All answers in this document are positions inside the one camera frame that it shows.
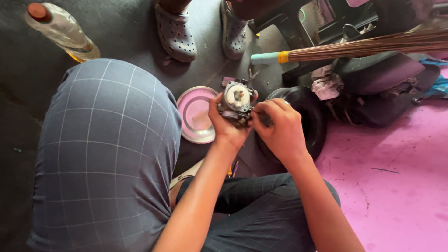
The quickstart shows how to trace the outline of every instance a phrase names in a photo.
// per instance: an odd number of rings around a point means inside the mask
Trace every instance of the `black tire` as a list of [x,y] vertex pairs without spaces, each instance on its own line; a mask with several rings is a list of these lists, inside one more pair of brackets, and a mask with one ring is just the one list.
[[[266,100],[282,98],[302,115],[303,134],[306,149],[313,160],[316,160],[327,138],[327,120],[322,113],[322,103],[311,89],[303,86],[281,88],[269,94]],[[280,164],[280,160],[271,152],[261,137],[255,133],[261,152],[273,162]]]

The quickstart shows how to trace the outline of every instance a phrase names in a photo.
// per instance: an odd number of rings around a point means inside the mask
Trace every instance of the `person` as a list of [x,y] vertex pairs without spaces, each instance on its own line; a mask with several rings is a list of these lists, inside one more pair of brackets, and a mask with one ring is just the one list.
[[[124,61],[69,69],[42,126],[28,245],[36,252],[364,251],[306,150],[300,114],[282,99],[258,103],[251,126],[288,173],[225,178],[251,129],[221,117],[220,98],[210,100],[210,150],[197,173],[174,179],[170,190],[181,138],[172,93]],[[229,216],[211,224],[214,212]]]
[[[187,7],[192,0],[159,0],[155,4],[157,30],[163,48],[172,58],[191,62],[198,50],[190,26]],[[222,45],[229,59],[243,57],[246,50],[246,26],[250,19],[258,18],[289,0],[221,0],[223,24]]]

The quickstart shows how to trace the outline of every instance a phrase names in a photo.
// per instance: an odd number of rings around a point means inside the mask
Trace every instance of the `plastic bottle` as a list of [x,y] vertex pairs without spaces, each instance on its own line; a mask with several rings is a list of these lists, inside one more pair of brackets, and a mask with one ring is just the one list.
[[98,47],[84,34],[72,15],[54,4],[28,5],[25,21],[78,62],[101,57]]

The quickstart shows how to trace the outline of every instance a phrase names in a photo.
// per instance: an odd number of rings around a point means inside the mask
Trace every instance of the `broom bristles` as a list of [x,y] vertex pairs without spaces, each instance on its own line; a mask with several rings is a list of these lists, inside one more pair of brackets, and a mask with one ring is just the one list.
[[289,62],[363,57],[380,52],[428,53],[448,51],[448,29],[418,30],[371,39],[289,51]]

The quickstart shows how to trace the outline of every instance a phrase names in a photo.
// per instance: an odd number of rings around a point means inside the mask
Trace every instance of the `round metal lid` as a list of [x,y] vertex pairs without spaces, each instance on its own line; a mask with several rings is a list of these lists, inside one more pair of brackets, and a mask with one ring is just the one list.
[[182,118],[182,136],[192,143],[210,143],[215,129],[208,118],[210,98],[218,92],[209,87],[197,86],[185,91],[177,100]]

